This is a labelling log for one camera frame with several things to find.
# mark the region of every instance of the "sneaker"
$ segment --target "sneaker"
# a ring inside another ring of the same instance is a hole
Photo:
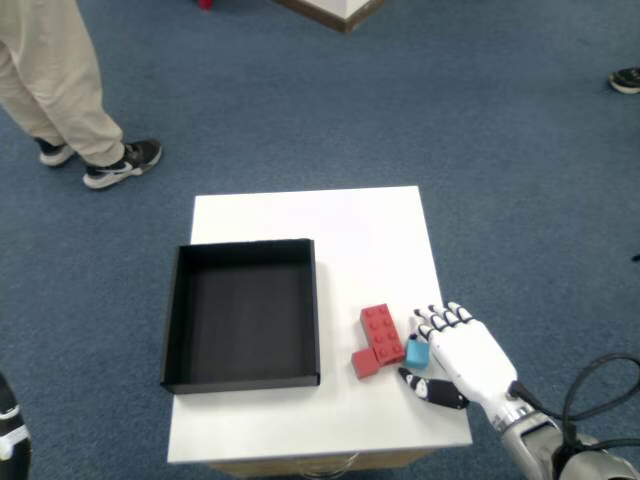
[[[640,93],[640,68],[625,68],[610,73],[609,83],[620,93]]]
[[[108,167],[87,166],[82,178],[84,184],[94,190],[107,188],[131,175],[140,176],[148,172],[162,156],[162,146],[156,140],[128,143],[124,146],[124,156]]]
[[[40,161],[47,167],[59,167],[76,153],[66,143],[56,147],[41,138],[35,141],[40,146]]]

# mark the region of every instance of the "blue block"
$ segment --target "blue block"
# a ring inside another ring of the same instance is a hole
[[[418,340],[407,342],[407,355],[404,364],[408,368],[424,370],[429,365],[429,345]]]

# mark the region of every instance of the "red object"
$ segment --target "red object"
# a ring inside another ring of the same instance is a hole
[[[380,365],[373,348],[365,348],[351,355],[351,364],[358,378],[365,378],[378,373]]]
[[[404,359],[404,347],[400,343],[386,304],[363,308],[360,312],[360,322],[380,366],[401,362]]]

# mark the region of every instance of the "black box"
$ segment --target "black box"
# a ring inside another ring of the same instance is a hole
[[[179,247],[161,384],[177,394],[320,384],[313,241]]]

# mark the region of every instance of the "beige pants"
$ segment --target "beige pants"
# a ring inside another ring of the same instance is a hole
[[[67,143],[91,164],[122,158],[75,0],[0,0],[0,104],[31,136]]]

